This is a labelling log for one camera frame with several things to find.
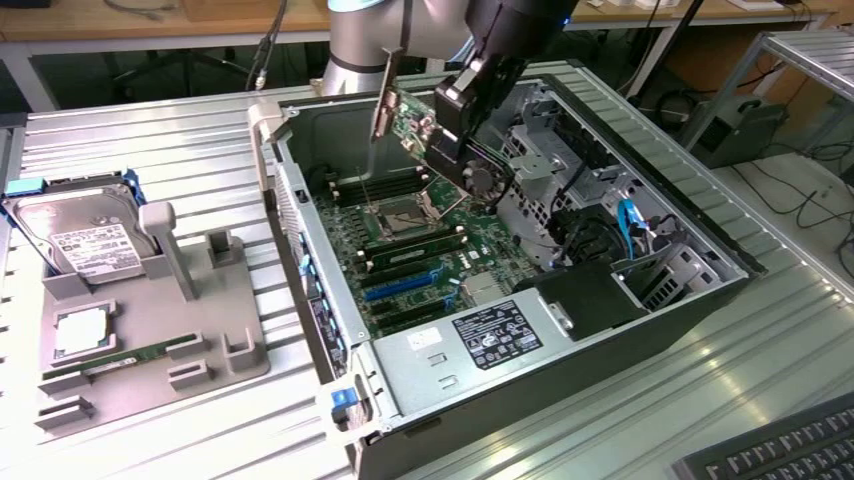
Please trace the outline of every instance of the hard drive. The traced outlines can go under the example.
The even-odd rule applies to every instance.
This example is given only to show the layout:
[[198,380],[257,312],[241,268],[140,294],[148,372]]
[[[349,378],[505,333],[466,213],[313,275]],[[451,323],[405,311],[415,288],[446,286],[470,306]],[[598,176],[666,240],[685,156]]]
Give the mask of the hard drive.
[[96,285],[140,275],[142,259],[158,254],[139,226],[144,203],[136,175],[127,170],[47,182],[15,180],[2,205],[51,274],[76,272]]

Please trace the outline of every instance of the black keyboard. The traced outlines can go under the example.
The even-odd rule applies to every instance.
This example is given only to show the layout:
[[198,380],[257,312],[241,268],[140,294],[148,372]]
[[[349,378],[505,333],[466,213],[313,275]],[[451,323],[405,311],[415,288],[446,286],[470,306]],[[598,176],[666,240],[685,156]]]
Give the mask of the black keyboard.
[[854,392],[682,458],[684,480],[854,480]]

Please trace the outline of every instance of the motherboard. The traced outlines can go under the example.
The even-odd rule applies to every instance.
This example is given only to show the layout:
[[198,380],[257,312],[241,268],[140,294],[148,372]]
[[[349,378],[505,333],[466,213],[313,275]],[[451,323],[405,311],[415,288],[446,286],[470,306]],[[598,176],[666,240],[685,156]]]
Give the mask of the motherboard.
[[502,298],[538,273],[519,238],[486,213],[483,203],[423,171],[331,183],[331,194],[317,199],[347,284],[377,337]]

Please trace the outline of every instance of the hard drive label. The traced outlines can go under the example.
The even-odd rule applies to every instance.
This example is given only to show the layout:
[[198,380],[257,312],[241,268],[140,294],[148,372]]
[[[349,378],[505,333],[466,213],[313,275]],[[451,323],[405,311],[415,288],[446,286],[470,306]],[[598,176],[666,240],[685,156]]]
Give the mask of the hard drive label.
[[454,328],[481,370],[489,370],[543,346],[513,300],[458,318]]
[[51,235],[75,271],[86,278],[140,266],[124,225],[114,224]]

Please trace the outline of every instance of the warning label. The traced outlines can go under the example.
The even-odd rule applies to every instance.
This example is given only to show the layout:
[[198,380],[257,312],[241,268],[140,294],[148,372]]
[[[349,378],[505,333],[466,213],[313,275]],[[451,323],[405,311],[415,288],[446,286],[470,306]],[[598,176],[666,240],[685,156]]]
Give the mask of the warning label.
[[115,224],[51,235],[51,241],[86,278],[139,267],[139,255],[124,225]]
[[513,300],[458,318],[454,328],[481,370],[543,346]]

